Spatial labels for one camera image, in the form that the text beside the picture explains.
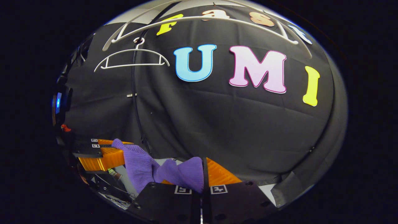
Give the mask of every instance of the letter cutout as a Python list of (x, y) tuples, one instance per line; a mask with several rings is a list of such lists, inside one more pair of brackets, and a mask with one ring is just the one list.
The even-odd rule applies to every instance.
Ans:
[(296, 27), (294, 27), (294, 26), (291, 26), (291, 25), (288, 25), (290, 28), (292, 28), (296, 33), (297, 33), (297, 35), (299, 36), (299, 37), (301, 37), (301, 39), (303, 39), (305, 42), (307, 42), (307, 43), (309, 43), (309, 44), (312, 44), (312, 42), (309, 40), (309, 39), (307, 39), (306, 38), (306, 36), (305, 36), (305, 33), (303, 33), (302, 31), (300, 31), (299, 29), (297, 29)]
[(271, 21), (271, 18), (263, 15), (258, 12), (250, 12), (249, 15), (251, 16), (250, 19), (256, 23), (256, 24), (261, 24), (265, 26), (274, 26), (275, 23)]
[(318, 93), (318, 79), (320, 78), (319, 72), (310, 66), (306, 66), (305, 70), (308, 73), (308, 87), (307, 94), (302, 97), (304, 103), (311, 106), (316, 106), (318, 100), (316, 94)]
[(247, 70), (254, 87), (257, 88), (268, 73), (268, 80), (263, 85), (264, 89), (275, 93), (286, 92), (283, 80), (283, 64), (286, 55), (278, 51), (269, 51), (260, 63), (253, 51), (246, 46), (232, 46), (229, 50), (235, 54), (235, 72), (229, 84), (238, 87), (247, 86), (249, 83), (245, 78), (245, 70)]
[(204, 44), (198, 47), (202, 52), (202, 68), (193, 72), (189, 69), (189, 53), (192, 47), (183, 47), (174, 51), (176, 56), (176, 73), (178, 78), (187, 82), (199, 82), (210, 76), (213, 70), (213, 51), (217, 48), (214, 44)]
[[(162, 20), (162, 21), (172, 20), (172, 19), (176, 19), (176, 18), (181, 18), (181, 17), (183, 17), (183, 16), (184, 16), (183, 14), (178, 14), (178, 15), (176, 15), (176, 16), (167, 18), (167, 19)], [(162, 25), (160, 26), (160, 30), (159, 30), (159, 32), (156, 34), (156, 36), (159, 36), (160, 34), (169, 32), (169, 31), (172, 29), (170, 26), (174, 26), (175, 24), (177, 24), (177, 22), (162, 24)]]
[(202, 12), (203, 17), (216, 17), (216, 18), (226, 18), (229, 19), (229, 16), (226, 15), (226, 12), (224, 10), (208, 10)]

